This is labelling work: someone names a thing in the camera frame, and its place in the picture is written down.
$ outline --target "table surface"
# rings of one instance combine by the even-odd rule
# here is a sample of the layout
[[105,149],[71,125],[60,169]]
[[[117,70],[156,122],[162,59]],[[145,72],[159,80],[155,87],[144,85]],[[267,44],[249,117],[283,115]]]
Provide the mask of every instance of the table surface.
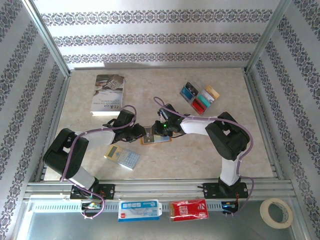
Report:
[[[162,68],[119,70],[75,70],[62,109],[57,134],[63,128],[87,131],[99,128],[113,117],[92,116],[90,113],[96,76],[123,74],[125,76],[122,105],[137,109],[137,123],[147,127],[159,119],[160,108],[153,97],[170,103],[182,114],[198,116],[180,95],[188,81],[211,85],[220,97],[203,114],[218,116],[229,112],[252,134],[254,146],[243,159],[240,174],[251,177],[273,177],[270,162],[258,127],[241,68]],[[140,139],[117,142],[116,145],[140,154],[135,168],[128,170],[103,157],[109,146],[88,150],[82,166],[93,176],[106,179],[199,179],[218,178],[221,173],[221,156],[209,137],[187,134],[171,142],[141,145]],[[60,175],[48,168],[45,180],[58,180]]]

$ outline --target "book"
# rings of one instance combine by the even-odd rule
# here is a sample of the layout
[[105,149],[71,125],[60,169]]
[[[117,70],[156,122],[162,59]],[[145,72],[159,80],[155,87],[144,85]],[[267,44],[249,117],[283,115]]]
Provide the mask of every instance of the book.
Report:
[[118,116],[122,107],[125,77],[119,74],[96,76],[91,113],[93,116]]

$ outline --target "robotic arm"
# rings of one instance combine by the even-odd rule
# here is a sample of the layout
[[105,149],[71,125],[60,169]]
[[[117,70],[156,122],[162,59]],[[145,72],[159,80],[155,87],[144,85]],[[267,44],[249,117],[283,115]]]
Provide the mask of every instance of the robotic arm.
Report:
[[[165,108],[176,112],[171,104]],[[248,134],[240,127],[223,121],[203,121],[190,119],[193,116],[185,117],[169,112],[163,107],[158,114],[165,122],[155,121],[152,126],[152,133],[160,136],[173,136],[173,132],[181,135],[201,134],[209,136],[218,153],[222,156],[222,171],[219,178],[220,190],[224,193],[234,190],[240,178],[237,175],[239,157],[246,150],[250,141]],[[236,123],[236,120],[228,113],[223,112],[216,118],[229,120]]]
[[[138,123],[135,124],[134,117],[135,115],[132,112],[122,109],[117,119],[112,119],[103,125],[109,129],[116,129],[106,130],[107,128],[104,128],[105,130],[100,129],[93,135],[86,134],[78,138],[68,166],[69,150],[80,132],[64,128],[44,154],[43,160],[48,167],[61,175],[63,175],[67,166],[65,175],[67,180],[70,180],[81,188],[98,193],[99,180],[81,167],[85,152],[101,145],[115,144],[118,141],[132,143],[146,135],[145,128]],[[133,123],[132,125],[123,127],[131,122]]]
[[[164,122],[155,121],[152,133],[160,136],[173,136],[173,133],[201,134],[209,136],[218,153],[222,156],[222,171],[219,178],[219,191],[225,196],[237,188],[240,178],[237,175],[239,158],[246,150],[250,141],[248,134],[239,126],[232,123],[217,120],[203,121],[193,119],[192,116],[176,115],[168,110],[176,112],[171,104],[159,109],[158,114],[164,118]],[[227,112],[223,112],[217,118],[236,123],[235,119]],[[49,149],[43,156],[46,165],[84,190],[100,194],[99,180],[81,167],[86,150],[110,145],[118,141],[133,142],[144,135],[144,127],[135,124],[135,115],[128,110],[121,110],[117,119],[112,119],[103,126],[106,128],[94,129],[80,135],[68,128],[64,128],[55,138]]]

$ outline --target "patterned wallpaper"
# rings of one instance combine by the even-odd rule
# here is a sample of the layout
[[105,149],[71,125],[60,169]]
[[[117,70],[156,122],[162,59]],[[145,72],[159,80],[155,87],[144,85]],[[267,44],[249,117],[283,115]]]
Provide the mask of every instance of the patterned wallpaper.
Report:
[[0,240],[11,239],[64,76],[20,0],[0,0]]
[[278,159],[292,180],[311,239],[320,239],[319,9],[316,1],[292,1],[252,73]]
[[278,2],[34,1],[70,69],[245,67]]

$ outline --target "masking tape roll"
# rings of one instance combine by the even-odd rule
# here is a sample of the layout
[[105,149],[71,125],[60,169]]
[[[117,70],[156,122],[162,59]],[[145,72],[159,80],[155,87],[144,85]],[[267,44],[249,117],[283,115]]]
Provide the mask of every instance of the masking tape roll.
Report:
[[[274,204],[281,209],[283,215],[281,222],[277,222],[271,218],[269,214],[269,206],[271,204]],[[294,220],[294,215],[289,205],[278,198],[270,198],[263,201],[260,206],[260,215],[263,221],[274,229],[286,229],[290,227]]]

